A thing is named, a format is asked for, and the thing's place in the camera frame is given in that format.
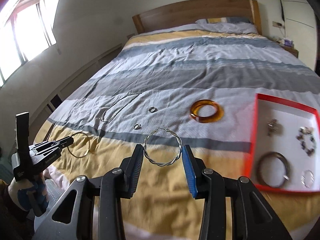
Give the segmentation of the gloved left hand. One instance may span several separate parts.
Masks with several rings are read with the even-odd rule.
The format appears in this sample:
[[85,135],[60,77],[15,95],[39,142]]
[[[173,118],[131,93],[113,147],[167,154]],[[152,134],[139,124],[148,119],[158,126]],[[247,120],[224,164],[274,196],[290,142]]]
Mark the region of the gloved left hand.
[[8,193],[20,209],[23,211],[32,209],[36,217],[40,217],[47,210],[49,199],[42,173],[20,181],[14,178],[8,187]]

